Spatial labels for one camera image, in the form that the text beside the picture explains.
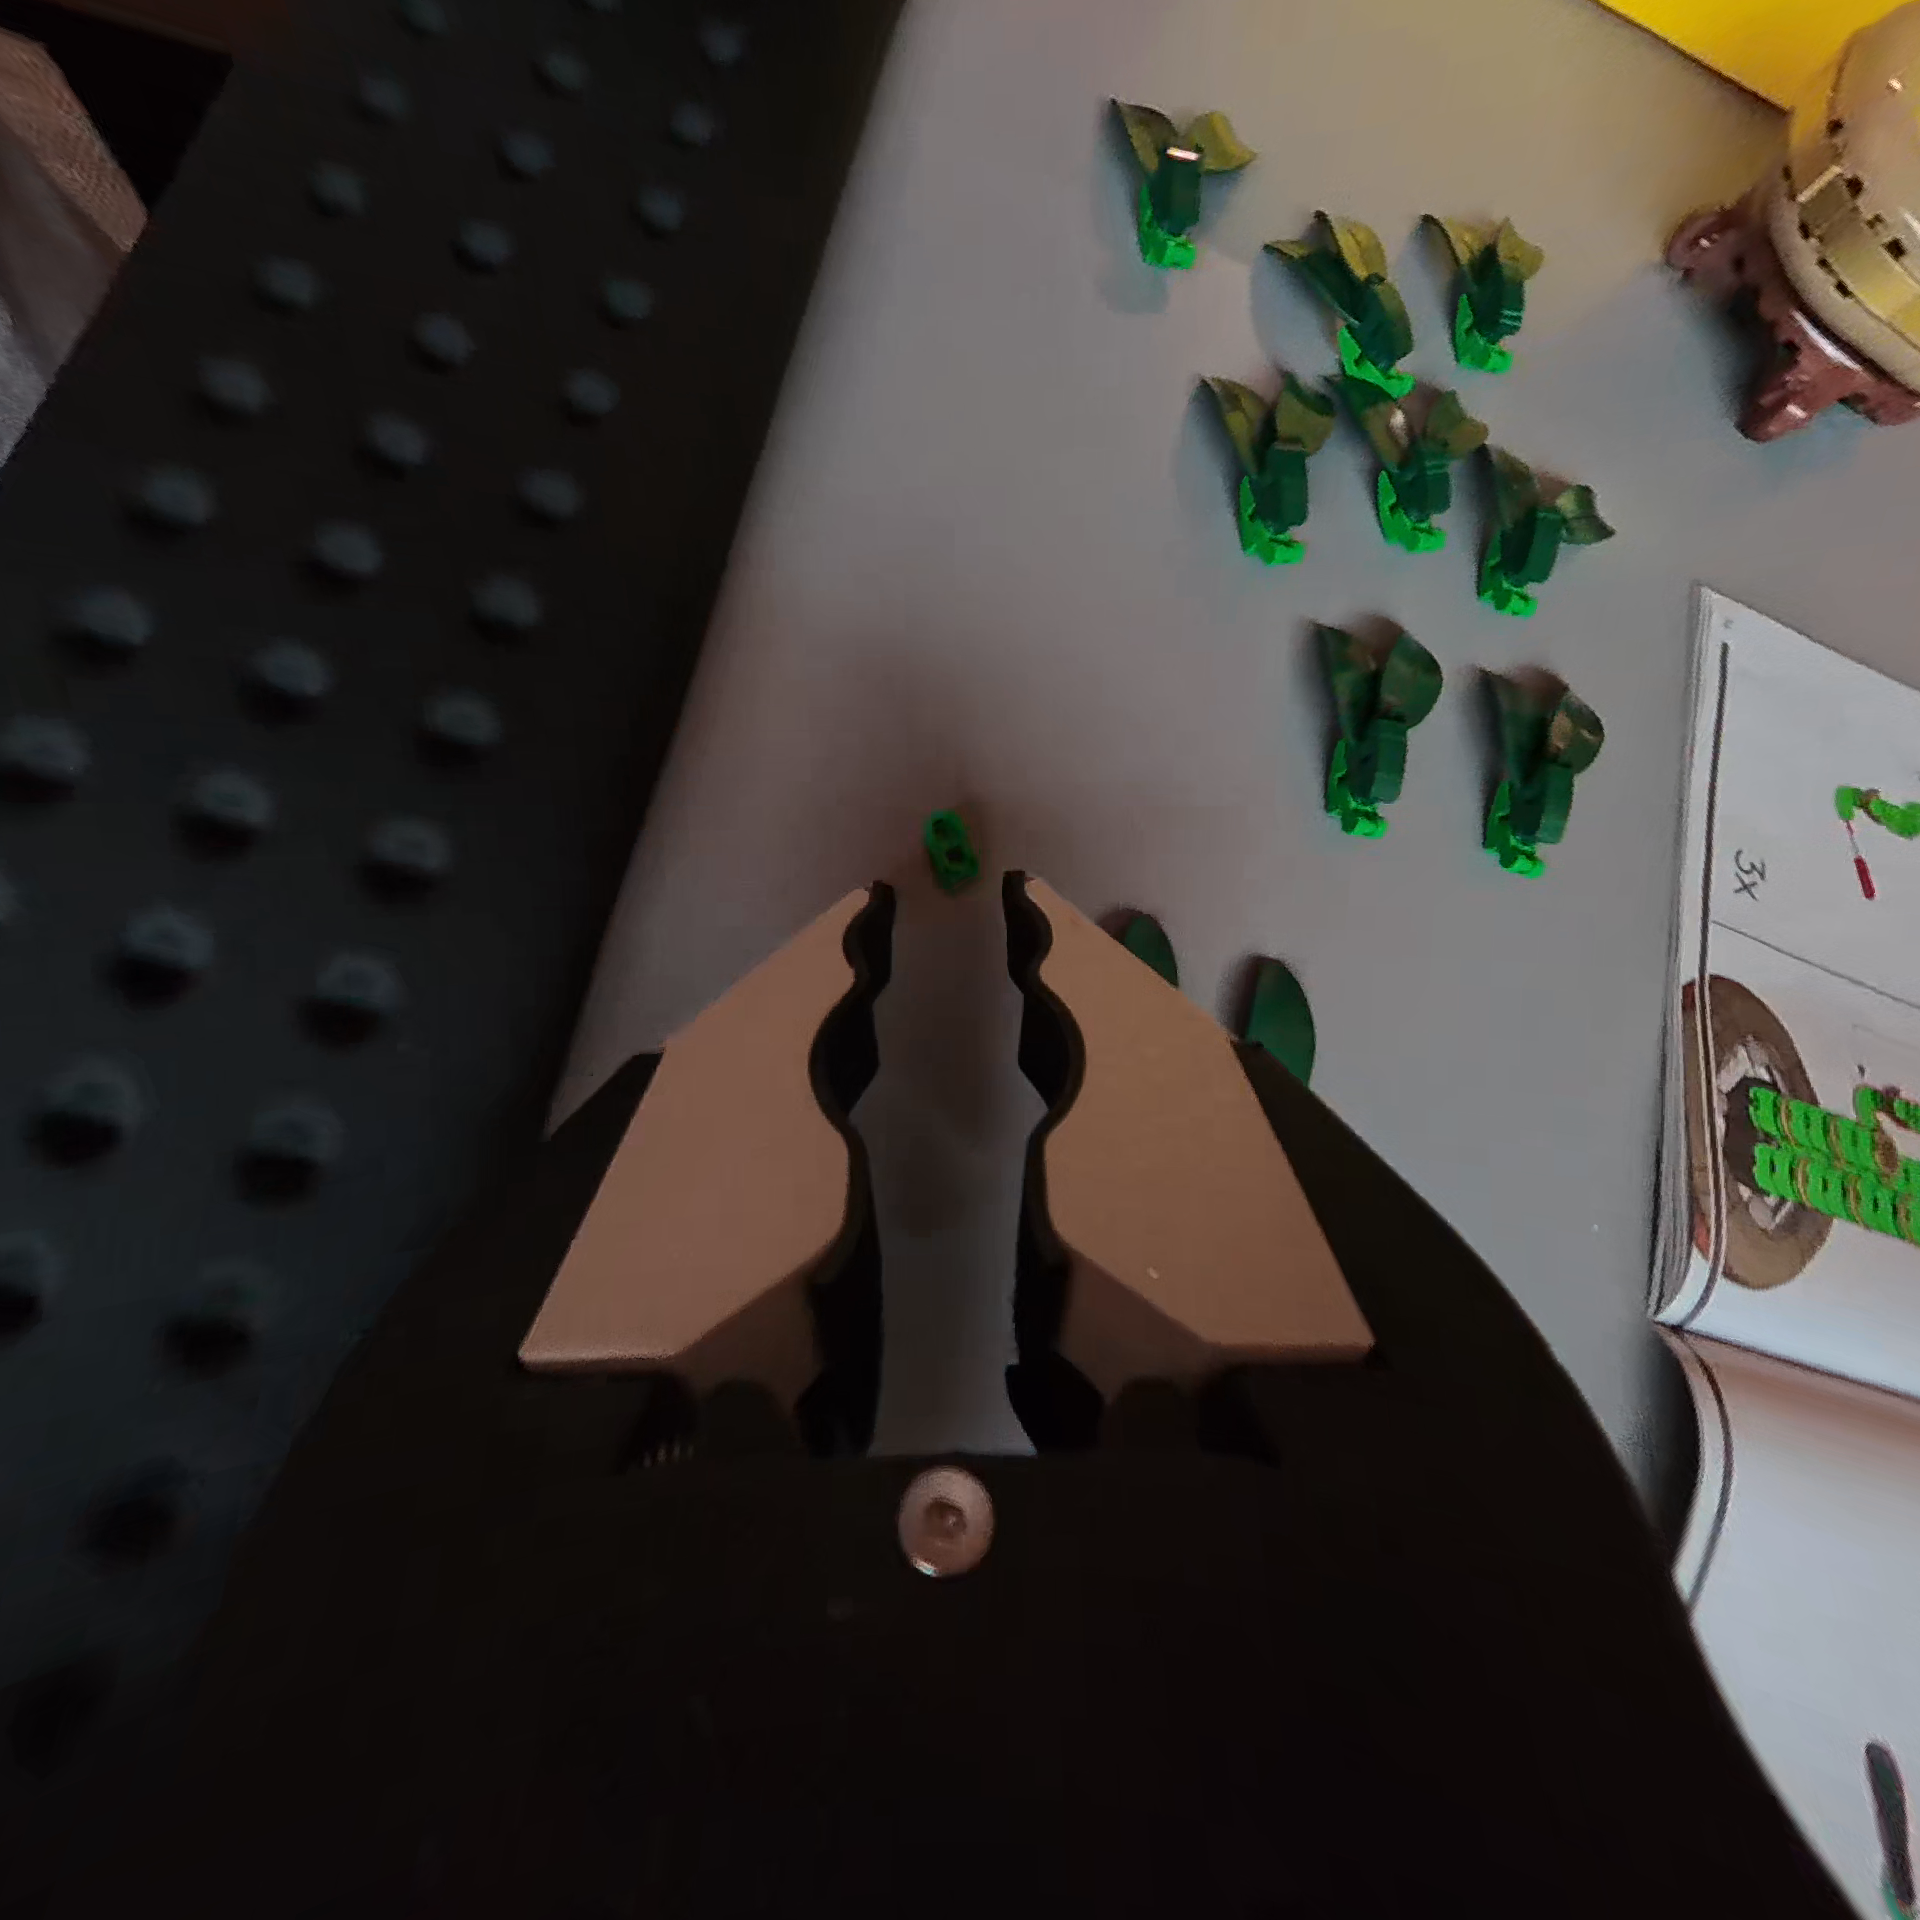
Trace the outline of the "yellow plastic bin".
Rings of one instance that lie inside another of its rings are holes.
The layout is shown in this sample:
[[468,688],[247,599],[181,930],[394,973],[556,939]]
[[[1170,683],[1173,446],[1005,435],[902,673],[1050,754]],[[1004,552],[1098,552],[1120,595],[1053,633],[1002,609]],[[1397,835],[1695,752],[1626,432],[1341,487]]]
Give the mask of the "yellow plastic bin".
[[1775,107],[1900,1],[1603,1],[1647,37]]

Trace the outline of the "open instruction booklet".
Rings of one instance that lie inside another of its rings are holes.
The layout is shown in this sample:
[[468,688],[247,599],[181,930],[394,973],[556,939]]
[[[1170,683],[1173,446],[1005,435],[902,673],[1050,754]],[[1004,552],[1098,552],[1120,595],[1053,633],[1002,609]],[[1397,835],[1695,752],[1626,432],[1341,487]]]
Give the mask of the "open instruction booklet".
[[1918,694],[1702,589],[1647,1309],[1672,1576],[1847,1899],[1915,1914]]

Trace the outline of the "cluster of green leaf sprigs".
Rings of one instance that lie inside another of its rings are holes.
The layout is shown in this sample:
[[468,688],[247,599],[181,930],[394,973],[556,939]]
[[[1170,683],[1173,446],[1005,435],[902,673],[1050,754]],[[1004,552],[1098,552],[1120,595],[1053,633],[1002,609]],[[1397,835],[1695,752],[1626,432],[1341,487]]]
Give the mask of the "cluster of green leaf sprigs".
[[[1252,166],[1223,112],[1186,120],[1114,101],[1114,120],[1134,163],[1135,247],[1144,266],[1186,271],[1206,186]],[[1506,373],[1530,283],[1544,256],[1510,224],[1426,222],[1451,257],[1451,351],[1470,373]],[[1486,523],[1474,571],[1476,600],[1501,617],[1532,617],[1538,589],[1574,547],[1606,543],[1616,529],[1596,490],[1540,473],[1496,447],[1486,419],[1458,390],[1413,374],[1413,323],[1386,241],[1370,224],[1316,209],[1301,237],[1263,247],[1333,320],[1334,368],[1322,385],[1282,373],[1271,392],[1227,374],[1204,374],[1213,419],[1231,447],[1238,551],[1268,567],[1304,558],[1312,462],[1348,419],[1374,462],[1380,538],[1408,558],[1446,547],[1444,517],[1455,474],[1484,464]],[[1572,691],[1495,675],[1495,784],[1479,843],[1501,872],[1538,877],[1547,850],[1566,839],[1578,778],[1603,747],[1603,719]]]

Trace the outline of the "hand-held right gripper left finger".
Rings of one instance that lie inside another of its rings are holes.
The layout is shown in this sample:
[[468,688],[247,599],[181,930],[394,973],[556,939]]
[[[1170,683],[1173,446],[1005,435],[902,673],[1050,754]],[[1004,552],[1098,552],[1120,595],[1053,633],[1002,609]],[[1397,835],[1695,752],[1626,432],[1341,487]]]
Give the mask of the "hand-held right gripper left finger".
[[853,1115],[894,930],[896,889],[853,889],[661,1043],[518,1342],[524,1371],[751,1385],[808,1450],[871,1448],[880,1234]]

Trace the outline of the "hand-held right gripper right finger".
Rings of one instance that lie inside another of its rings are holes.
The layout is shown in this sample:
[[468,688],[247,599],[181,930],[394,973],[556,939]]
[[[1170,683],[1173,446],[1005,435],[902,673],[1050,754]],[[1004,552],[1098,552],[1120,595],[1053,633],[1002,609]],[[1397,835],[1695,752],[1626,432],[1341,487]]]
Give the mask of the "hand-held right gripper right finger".
[[1355,1363],[1374,1330],[1240,1043],[1175,981],[1007,870],[1023,1147],[1005,1393],[1039,1454],[1098,1443],[1139,1385],[1204,1393],[1263,1367]]

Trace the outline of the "black studded mat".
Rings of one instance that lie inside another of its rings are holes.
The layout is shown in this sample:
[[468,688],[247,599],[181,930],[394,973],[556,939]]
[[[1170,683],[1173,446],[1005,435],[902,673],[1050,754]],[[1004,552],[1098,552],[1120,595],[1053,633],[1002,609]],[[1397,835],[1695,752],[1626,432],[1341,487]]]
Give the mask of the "black studded mat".
[[4,1914],[538,1125],[899,3],[272,3],[4,465]]

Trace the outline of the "green leafy lego sprig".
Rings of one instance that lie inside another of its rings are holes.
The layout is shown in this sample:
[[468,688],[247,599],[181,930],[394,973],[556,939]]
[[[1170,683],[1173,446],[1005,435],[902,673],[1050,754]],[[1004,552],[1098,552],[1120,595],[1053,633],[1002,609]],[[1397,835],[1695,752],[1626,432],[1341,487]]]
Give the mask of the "green leafy lego sprig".
[[1319,621],[1315,651],[1333,706],[1325,813],[1348,835],[1387,834],[1386,810],[1399,801],[1408,737],[1437,704],[1443,664],[1406,631],[1386,642]]

